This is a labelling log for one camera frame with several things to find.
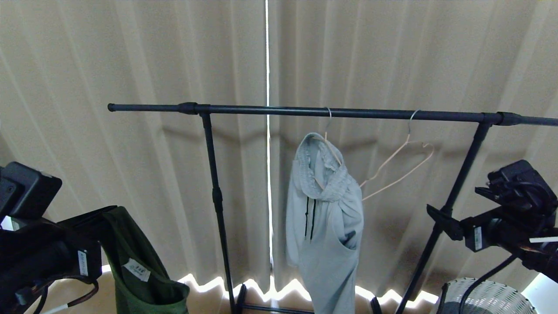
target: drawstring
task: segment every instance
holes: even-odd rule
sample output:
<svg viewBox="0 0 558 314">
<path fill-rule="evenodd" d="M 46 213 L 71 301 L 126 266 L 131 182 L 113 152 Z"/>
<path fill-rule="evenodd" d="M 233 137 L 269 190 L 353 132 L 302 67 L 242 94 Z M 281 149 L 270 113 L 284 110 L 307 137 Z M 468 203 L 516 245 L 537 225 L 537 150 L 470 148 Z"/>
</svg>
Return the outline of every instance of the drawstring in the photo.
<svg viewBox="0 0 558 314">
<path fill-rule="evenodd" d="M 304 226 L 304 237 L 306 237 L 308 232 L 308 205 L 310 203 L 310 197 L 306 197 L 306 224 Z M 316 200 L 314 200 L 314 209 L 312 210 L 312 229 L 310 229 L 310 240 L 314 235 L 314 221 L 316 220 Z"/>
</svg>

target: curtain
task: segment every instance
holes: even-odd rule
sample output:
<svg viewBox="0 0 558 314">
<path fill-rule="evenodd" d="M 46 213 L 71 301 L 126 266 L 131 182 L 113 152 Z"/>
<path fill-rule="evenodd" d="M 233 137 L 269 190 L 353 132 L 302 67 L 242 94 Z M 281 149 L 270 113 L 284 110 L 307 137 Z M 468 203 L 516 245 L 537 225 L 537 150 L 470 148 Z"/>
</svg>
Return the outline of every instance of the curtain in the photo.
<svg viewBox="0 0 558 314">
<path fill-rule="evenodd" d="M 46 217 L 123 205 L 172 278 L 224 276 L 201 119 L 107 104 L 265 106 L 264 2 L 6 2 L 0 21 L 1 161 L 62 179 Z M 234 282 L 266 291 L 266 118 L 212 118 Z"/>
<path fill-rule="evenodd" d="M 304 2 L 270 0 L 272 106 L 496 112 L 556 117 L 558 4 L 527 1 Z M 291 162 L 308 132 L 328 118 L 271 117 L 271 186 L 277 289 L 298 278 L 286 264 L 285 203 Z M 403 295 L 432 227 L 426 204 L 446 201 L 475 123 L 413 121 L 411 140 L 434 156 L 401 183 L 364 203 L 357 285 Z M 333 118 L 328 139 L 357 182 L 405 140 L 407 121 Z M 496 205 L 474 193 L 487 173 L 528 159 L 553 188 L 558 130 L 492 127 L 454 207 L 475 216 Z M 411 144 L 363 187 L 369 195 L 427 154 Z M 508 256 L 500 248 L 472 254 L 442 235 L 418 285 L 437 294 L 456 277 L 479 277 Z M 513 263 L 493 280 L 523 289 L 535 276 Z"/>
</svg>

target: clothes hanger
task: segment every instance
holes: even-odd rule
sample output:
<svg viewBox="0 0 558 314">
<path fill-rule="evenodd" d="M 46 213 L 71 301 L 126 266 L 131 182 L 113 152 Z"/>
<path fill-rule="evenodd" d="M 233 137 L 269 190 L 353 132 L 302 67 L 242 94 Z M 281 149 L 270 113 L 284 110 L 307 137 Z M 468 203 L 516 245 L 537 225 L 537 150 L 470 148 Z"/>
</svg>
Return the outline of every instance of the clothes hanger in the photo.
<svg viewBox="0 0 558 314">
<path fill-rule="evenodd" d="M 386 159 L 386 161 L 384 161 L 384 163 L 378 168 L 378 170 L 376 170 L 376 174 L 375 174 L 374 176 L 372 176 L 371 178 L 366 179 L 363 183 L 361 183 L 361 184 L 360 184 L 360 187 L 364 186 L 364 185 L 365 185 L 366 183 L 368 183 L 369 181 L 374 180 L 374 179 L 379 175 L 380 170 L 382 170 L 382 168 L 383 168 L 385 165 L 387 165 L 387 163 L 389 163 L 389 161 L 392 160 L 393 157 L 395 157 L 395 155 L 397 155 L 397 153 L 399 153 L 399 152 L 403 149 L 403 147 L 407 146 L 407 144 L 409 144 L 409 143 L 416 143 L 416 142 L 419 142 L 419 141 L 410 141 L 410 142 L 409 142 L 409 139 L 411 138 L 411 121 L 413 120 L 413 117 L 415 116 L 415 114 L 416 114 L 418 111 L 419 111 L 419 110 L 415 110 L 415 111 L 413 112 L 413 114 L 411 115 L 411 118 L 410 118 L 409 121 L 408 121 L 407 139 L 405 140 L 405 142 L 403 143 L 403 145 L 401 145 L 393 154 L 391 154 L 391 156 L 390 156 L 388 159 Z M 372 194 L 370 194 L 370 195 L 364 197 L 364 198 L 362 199 L 362 201 L 364 202 L 366 199 L 371 198 L 372 196 L 378 194 L 379 192 L 381 192 L 381 191 L 383 191 L 383 190 L 385 190 L 385 189 L 391 187 L 392 185 L 398 183 L 399 181 L 405 179 L 405 178 L 406 178 L 408 175 L 410 175 L 413 171 L 415 171 L 415 170 L 418 169 L 420 166 L 422 166 L 422 164 L 425 163 L 427 160 L 429 160 L 430 157 L 432 157 L 432 155 L 434 154 L 434 146 L 433 146 L 432 144 L 430 144 L 430 143 L 424 143 L 424 142 L 422 143 L 422 148 L 425 148 L 425 147 L 427 147 L 427 146 L 432 147 L 432 150 L 430 151 L 430 154 L 428 155 L 428 157 L 426 157 L 423 161 L 421 161 L 421 163 L 419 163 L 418 165 L 416 165 L 413 169 L 411 169 L 411 171 L 407 172 L 404 176 L 400 177 L 400 178 L 397 179 L 396 181 L 394 181 L 394 182 L 392 182 L 392 183 L 386 185 L 385 187 L 383 187 L 383 188 L 377 190 L 376 192 L 374 192 L 374 193 L 372 193 Z"/>
<path fill-rule="evenodd" d="M 337 154 L 336 154 L 335 151 L 333 150 L 333 147 L 331 147 L 331 143 L 328 141 L 328 128 L 329 128 L 329 125 L 330 125 L 330 123 L 331 123 L 333 117 L 332 117 L 332 115 L 331 115 L 331 109 L 329 109 L 329 108 L 327 108 L 327 107 L 325 107 L 325 108 L 326 108 L 326 109 L 328 110 L 328 112 L 329 112 L 329 121 L 328 121 L 328 124 L 325 126 L 324 138 L 321 139 L 321 138 L 319 138 L 319 137 L 313 137 L 313 139 L 324 142 L 325 145 L 328 147 L 329 151 L 331 152 L 331 154 L 335 157 L 335 160 L 337 160 L 337 163 L 339 163 L 339 165 L 341 165 L 341 160 L 339 159 L 339 157 L 337 156 Z M 325 188 L 324 185 L 321 184 L 321 183 L 318 181 L 318 179 L 316 179 L 316 177 L 314 177 L 314 180 L 316 180 L 316 183 L 320 186 L 321 189 L 324 189 L 324 188 Z"/>
</svg>

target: black drawstring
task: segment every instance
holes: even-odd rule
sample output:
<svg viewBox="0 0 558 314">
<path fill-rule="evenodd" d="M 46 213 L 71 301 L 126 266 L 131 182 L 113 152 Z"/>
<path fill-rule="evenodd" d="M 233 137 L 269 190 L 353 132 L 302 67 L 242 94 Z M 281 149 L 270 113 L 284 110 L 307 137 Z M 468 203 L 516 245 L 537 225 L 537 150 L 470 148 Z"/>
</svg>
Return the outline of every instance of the black drawstring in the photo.
<svg viewBox="0 0 558 314">
<path fill-rule="evenodd" d="M 314 200 L 314 213 L 312 214 L 312 229 L 310 230 L 310 241 L 312 241 L 312 235 L 314 235 L 314 219 L 316 219 L 316 200 Z"/>
<path fill-rule="evenodd" d="M 306 237 L 306 232 L 308 230 L 308 202 L 310 201 L 310 197 L 306 197 L 306 224 L 304 225 L 304 237 Z"/>
</svg>

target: horizontal metal bar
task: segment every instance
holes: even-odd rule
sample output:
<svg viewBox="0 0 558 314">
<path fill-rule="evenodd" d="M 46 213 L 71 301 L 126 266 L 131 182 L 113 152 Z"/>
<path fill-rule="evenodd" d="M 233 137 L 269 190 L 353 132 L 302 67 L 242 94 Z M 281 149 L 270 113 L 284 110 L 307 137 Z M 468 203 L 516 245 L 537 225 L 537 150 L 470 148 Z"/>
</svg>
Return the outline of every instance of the horizontal metal bar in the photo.
<svg viewBox="0 0 558 314">
<path fill-rule="evenodd" d="M 221 106 L 197 103 L 183 103 L 176 105 L 157 105 L 157 104 L 109 104 L 110 111 L 174 111 L 198 115 L 200 113 L 233 113 L 243 115 L 281 115 L 281 116 L 314 116 L 328 117 L 327 108 L 316 107 L 263 107 L 263 106 Z M 378 118 L 378 119 L 397 119 L 409 120 L 413 115 L 413 110 L 380 110 L 380 109 L 344 109 L 330 108 L 331 116 L 346 118 Z M 524 117 L 513 115 L 513 125 L 548 125 L 558 126 L 558 119 L 543 117 Z M 503 115 L 500 113 L 482 112 L 453 112 L 453 111 L 418 111 L 413 120 L 429 121 L 459 121 L 459 122 L 486 122 L 499 124 L 503 122 Z"/>
<path fill-rule="evenodd" d="M 288 308 L 279 308 L 279 307 L 267 307 L 267 306 L 259 306 L 259 305 L 252 305 L 252 304 L 242 304 L 242 308 L 246 308 L 249 310 L 257 310 L 257 311 L 265 311 L 265 312 L 278 312 L 278 313 L 289 313 L 289 314 L 314 314 L 312 311 L 304 311 L 304 310 L 289 310 Z"/>
</svg>

